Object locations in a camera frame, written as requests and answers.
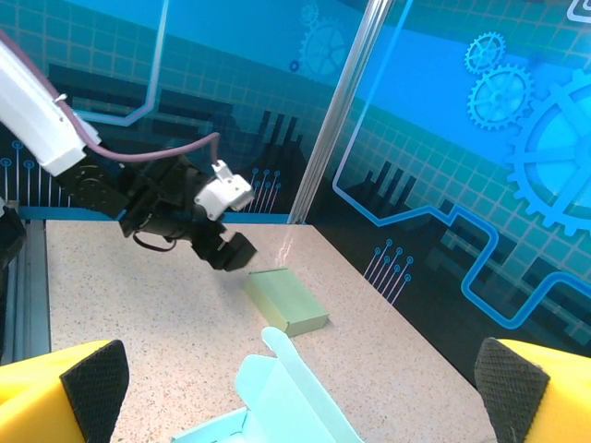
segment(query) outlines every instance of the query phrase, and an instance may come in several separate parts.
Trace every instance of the light blue cardboard box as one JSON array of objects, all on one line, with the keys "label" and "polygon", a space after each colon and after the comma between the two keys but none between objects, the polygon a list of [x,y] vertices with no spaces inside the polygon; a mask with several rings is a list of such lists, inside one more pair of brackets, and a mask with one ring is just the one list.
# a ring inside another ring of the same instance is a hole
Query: light blue cardboard box
[{"label": "light blue cardboard box", "polygon": [[175,437],[173,443],[363,443],[287,335],[262,331],[277,357],[249,355],[235,388],[245,408]]}]

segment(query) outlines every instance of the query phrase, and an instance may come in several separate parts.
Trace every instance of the white robot arm segment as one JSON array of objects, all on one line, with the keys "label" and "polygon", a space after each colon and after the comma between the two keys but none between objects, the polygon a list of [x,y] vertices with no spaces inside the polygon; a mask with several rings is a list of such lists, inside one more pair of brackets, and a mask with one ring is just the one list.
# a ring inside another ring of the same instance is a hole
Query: white robot arm segment
[{"label": "white robot arm segment", "polygon": [[47,90],[0,42],[0,122],[53,176],[81,161],[85,143]]}]

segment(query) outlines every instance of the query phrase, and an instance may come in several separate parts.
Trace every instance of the green block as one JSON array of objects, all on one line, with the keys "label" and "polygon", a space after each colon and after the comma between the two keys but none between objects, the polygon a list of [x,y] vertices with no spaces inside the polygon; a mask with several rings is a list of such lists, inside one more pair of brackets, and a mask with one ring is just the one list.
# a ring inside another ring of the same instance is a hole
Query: green block
[{"label": "green block", "polygon": [[262,316],[288,337],[322,328],[329,314],[288,268],[250,272],[243,287]]}]

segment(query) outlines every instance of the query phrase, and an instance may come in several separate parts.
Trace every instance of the gear graphic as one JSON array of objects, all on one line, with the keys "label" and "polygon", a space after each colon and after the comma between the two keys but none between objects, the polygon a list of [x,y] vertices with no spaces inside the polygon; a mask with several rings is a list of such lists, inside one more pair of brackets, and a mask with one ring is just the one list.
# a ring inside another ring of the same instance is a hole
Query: gear graphic
[{"label": "gear graphic", "polygon": [[340,71],[347,56],[342,28],[331,18],[310,27],[300,49],[300,65],[308,78],[321,80]]},{"label": "gear graphic", "polygon": [[289,64],[289,70],[292,71],[292,72],[299,71],[299,61],[298,60],[292,60],[292,62]]},{"label": "gear graphic", "polygon": [[307,3],[302,7],[301,21],[304,26],[312,26],[318,20],[318,5],[315,2]]},{"label": "gear graphic", "polygon": [[544,216],[544,227],[591,233],[591,75],[573,71],[570,83],[551,85],[547,99],[531,104],[506,159],[508,180],[519,186],[514,196],[527,200],[528,214]]},{"label": "gear graphic", "polygon": [[472,74],[494,69],[505,55],[505,39],[498,32],[487,32],[475,39],[465,53],[465,67]]},{"label": "gear graphic", "polygon": [[519,66],[499,66],[484,74],[468,98],[470,118],[484,129],[502,129],[524,115],[534,81]]}]

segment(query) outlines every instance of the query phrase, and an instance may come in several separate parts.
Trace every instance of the black textured rubber pad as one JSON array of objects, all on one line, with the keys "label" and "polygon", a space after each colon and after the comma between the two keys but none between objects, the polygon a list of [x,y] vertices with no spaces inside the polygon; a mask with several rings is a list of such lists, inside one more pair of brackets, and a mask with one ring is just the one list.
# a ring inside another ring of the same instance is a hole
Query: black textured rubber pad
[{"label": "black textured rubber pad", "polygon": [[498,443],[524,443],[549,376],[495,339],[482,343],[475,376]]},{"label": "black textured rubber pad", "polygon": [[111,341],[60,376],[86,443],[109,443],[129,385],[126,350]]}]

